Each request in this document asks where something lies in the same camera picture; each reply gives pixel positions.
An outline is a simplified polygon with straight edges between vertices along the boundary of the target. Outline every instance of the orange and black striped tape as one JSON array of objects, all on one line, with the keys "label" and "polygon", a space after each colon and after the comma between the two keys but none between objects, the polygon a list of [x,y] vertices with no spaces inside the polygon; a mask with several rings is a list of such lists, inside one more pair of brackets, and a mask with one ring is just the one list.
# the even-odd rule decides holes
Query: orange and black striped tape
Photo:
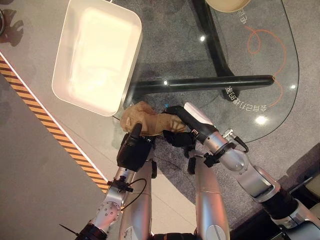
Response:
[{"label": "orange and black striped tape", "polygon": [[34,98],[30,91],[26,88],[25,84],[19,80],[17,75],[13,72],[11,67],[0,56],[0,73],[4,76],[5,80],[11,85],[16,93],[22,98],[24,103],[41,121],[46,129],[53,135],[53,137],[61,144],[75,162],[86,172],[86,174],[96,183],[96,185],[106,193],[109,186],[106,180],[97,172],[92,164],[81,153],[78,146],[74,145],[72,141],[65,135],[60,127],[53,121],[41,104]]}]

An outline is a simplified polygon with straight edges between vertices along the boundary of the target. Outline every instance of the floor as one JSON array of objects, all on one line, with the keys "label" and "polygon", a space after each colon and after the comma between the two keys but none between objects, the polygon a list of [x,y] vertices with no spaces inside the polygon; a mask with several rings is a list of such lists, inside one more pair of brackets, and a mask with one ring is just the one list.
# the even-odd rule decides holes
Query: floor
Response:
[{"label": "floor", "polygon": [[[281,181],[289,187],[295,181],[289,167],[320,140],[320,69],[315,64],[320,57],[320,4],[318,0],[284,0],[283,3],[300,64],[298,94],[285,122],[248,146],[252,162],[272,173],[274,178],[286,179]],[[72,239],[71,233],[58,225],[81,230],[104,196],[3,78],[0,78],[0,136],[1,236],[8,240]],[[319,151],[318,147],[311,157],[319,156]],[[186,168],[186,162],[176,164],[178,168]],[[283,171],[281,164],[288,165],[288,170]],[[166,170],[164,165],[160,165],[160,169]],[[236,210],[228,211],[229,221],[236,227],[259,206],[252,203],[248,210],[243,199],[249,201],[249,197],[223,169],[218,167],[217,171],[221,173],[219,181],[224,183],[226,208],[234,209],[232,206],[237,205]],[[179,177],[174,172],[166,176]],[[192,194],[185,192],[185,182],[180,181],[177,188],[186,195]]]}]

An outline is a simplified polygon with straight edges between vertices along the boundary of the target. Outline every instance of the cable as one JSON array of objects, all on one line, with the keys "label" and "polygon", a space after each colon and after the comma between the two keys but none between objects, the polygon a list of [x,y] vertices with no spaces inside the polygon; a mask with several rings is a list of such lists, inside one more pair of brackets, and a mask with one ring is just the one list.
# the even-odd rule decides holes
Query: cable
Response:
[{"label": "cable", "polygon": [[69,232],[73,233],[76,236],[79,236],[79,233],[72,231],[70,228],[67,228],[66,226],[63,226],[62,224],[59,224],[61,227],[63,227],[64,229],[68,230]]},{"label": "cable", "polygon": [[138,194],[138,196],[137,196],[135,199],[133,199],[128,205],[126,205],[124,208],[122,208],[122,211],[125,210],[127,207],[129,207],[135,200],[137,200],[137,199],[141,196],[141,194],[144,192],[144,190],[146,189],[147,180],[146,180],[145,178],[139,178],[139,179],[137,179],[137,180],[134,180],[133,182],[131,182],[131,183],[129,184],[129,186],[130,186],[131,184],[134,184],[134,183],[136,183],[136,182],[138,182],[138,181],[141,181],[141,180],[144,181],[144,187],[143,187],[142,191],[141,191],[141,192]]}]

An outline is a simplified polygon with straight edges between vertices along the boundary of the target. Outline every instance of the glove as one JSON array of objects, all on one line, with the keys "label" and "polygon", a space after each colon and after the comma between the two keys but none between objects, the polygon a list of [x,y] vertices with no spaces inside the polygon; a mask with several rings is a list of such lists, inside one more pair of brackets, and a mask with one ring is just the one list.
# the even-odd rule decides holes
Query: glove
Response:
[{"label": "glove", "polygon": [[186,125],[176,115],[156,113],[146,102],[140,101],[128,107],[121,119],[120,125],[124,132],[131,132],[136,123],[142,124],[140,135],[161,135],[164,130],[181,133],[186,130]]}]

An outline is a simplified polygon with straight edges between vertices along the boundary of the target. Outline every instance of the white bowl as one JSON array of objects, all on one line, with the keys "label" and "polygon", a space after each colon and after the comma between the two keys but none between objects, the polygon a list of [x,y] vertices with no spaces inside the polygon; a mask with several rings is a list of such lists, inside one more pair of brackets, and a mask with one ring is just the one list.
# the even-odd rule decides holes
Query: white bowl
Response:
[{"label": "white bowl", "polygon": [[61,100],[103,116],[126,97],[142,41],[133,11],[105,0],[70,0],[52,90]]}]

